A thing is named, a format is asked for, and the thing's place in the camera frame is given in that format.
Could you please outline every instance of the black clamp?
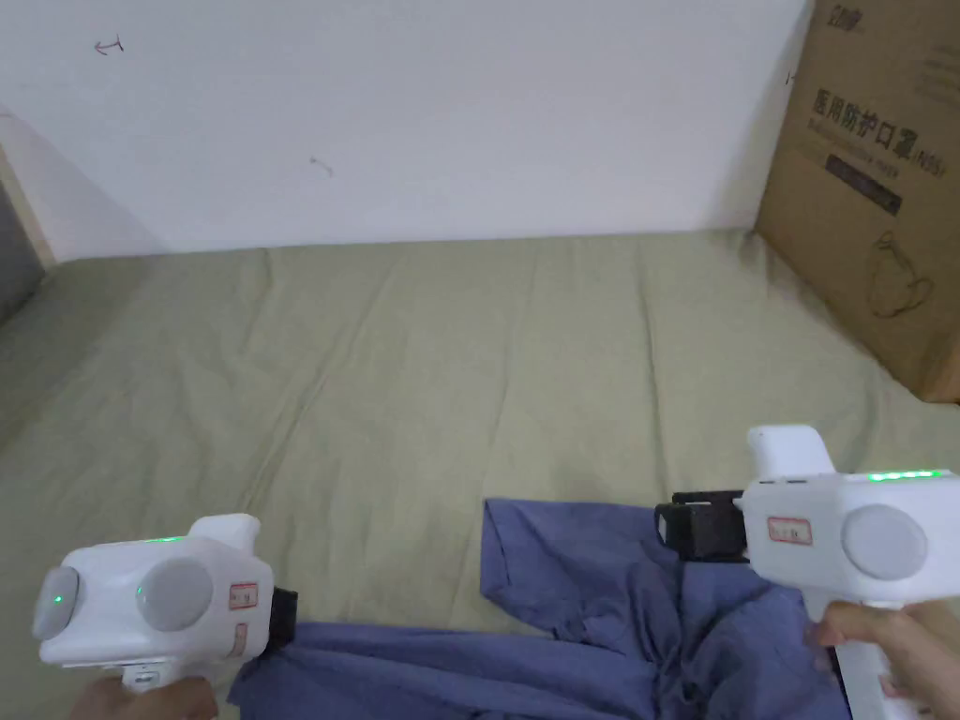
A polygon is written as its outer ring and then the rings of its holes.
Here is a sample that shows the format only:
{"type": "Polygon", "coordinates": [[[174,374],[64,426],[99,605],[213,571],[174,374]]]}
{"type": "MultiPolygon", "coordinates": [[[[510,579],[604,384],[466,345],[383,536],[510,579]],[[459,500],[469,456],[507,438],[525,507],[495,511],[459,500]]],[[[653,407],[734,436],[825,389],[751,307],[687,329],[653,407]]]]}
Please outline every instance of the black clamp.
{"type": "Polygon", "coordinates": [[[746,563],[743,514],[733,504],[743,491],[674,492],[672,502],[654,509],[657,536],[681,560],[746,563]]]}

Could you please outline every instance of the wrinkled fabric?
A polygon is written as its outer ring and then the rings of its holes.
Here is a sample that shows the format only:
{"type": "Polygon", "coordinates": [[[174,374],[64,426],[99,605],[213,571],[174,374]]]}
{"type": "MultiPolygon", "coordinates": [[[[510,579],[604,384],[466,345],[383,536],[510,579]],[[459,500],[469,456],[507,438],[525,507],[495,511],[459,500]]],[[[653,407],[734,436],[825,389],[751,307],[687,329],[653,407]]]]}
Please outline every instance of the wrinkled fabric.
{"type": "Polygon", "coordinates": [[[649,509],[490,500],[481,585],[553,639],[303,623],[229,699],[244,720],[850,717],[799,593],[680,563],[649,509]]]}

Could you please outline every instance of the mattress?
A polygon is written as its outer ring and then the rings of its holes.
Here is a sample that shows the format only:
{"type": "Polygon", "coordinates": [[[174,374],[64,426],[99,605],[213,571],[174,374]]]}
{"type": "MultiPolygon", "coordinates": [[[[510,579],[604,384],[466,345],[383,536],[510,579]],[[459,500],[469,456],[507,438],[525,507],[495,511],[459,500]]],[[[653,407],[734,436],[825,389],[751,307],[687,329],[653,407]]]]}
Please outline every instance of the mattress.
{"type": "Polygon", "coordinates": [[[74,262],[0,327],[0,387],[3,718],[91,677],[30,636],[75,547],[246,512],[303,619],[526,632],[478,592],[485,497],[742,488],[771,422],[844,470],[960,468],[957,408],[744,232],[74,262]]]}

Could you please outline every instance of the red label sticker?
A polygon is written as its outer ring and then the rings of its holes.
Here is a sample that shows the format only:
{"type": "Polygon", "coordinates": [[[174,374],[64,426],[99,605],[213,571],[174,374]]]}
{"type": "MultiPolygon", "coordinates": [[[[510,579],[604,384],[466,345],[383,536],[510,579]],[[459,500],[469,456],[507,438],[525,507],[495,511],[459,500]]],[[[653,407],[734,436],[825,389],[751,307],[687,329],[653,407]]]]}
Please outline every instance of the red label sticker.
{"type": "Polygon", "coordinates": [[[773,542],[790,542],[794,545],[812,545],[813,530],[809,520],[802,517],[767,517],[767,530],[773,542]]]}
{"type": "Polygon", "coordinates": [[[238,622],[233,630],[233,648],[230,650],[228,658],[239,658],[243,651],[247,649],[247,623],[238,622]]]}
{"type": "Polygon", "coordinates": [[[248,610],[257,603],[256,583],[230,586],[230,609],[248,610]]]}

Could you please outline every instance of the finger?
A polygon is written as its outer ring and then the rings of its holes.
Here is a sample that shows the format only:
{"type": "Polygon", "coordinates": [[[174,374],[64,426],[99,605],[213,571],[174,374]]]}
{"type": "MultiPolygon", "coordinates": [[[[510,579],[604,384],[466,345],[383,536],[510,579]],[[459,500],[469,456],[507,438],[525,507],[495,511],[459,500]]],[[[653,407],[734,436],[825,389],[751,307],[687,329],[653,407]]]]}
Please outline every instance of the finger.
{"type": "Polygon", "coordinates": [[[908,605],[903,611],[940,638],[954,653],[960,653],[960,620],[946,602],[933,600],[908,605]]]}
{"type": "Polygon", "coordinates": [[[186,678],[144,693],[135,701],[143,720],[212,720],[217,716],[213,688],[203,678],[186,678]]]}
{"type": "Polygon", "coordinates": [[[890,611],[853,603],[830,603],[815,637],[821,645],[842,645],[848,640],[878,642],[877,631],[890,611]]]}
{"type": "Polygon", "coordinates": [[[101,678],[86,687],[70,712],[70,720],[113,717],[133,699],[120,678],[101,678]]]}
{"type": "Polygon", "coordinates": [[[912,698],[913,693],[908,687],[903,687],[892,675],[880,676],[880,687],[888,698],[912,698]]]}

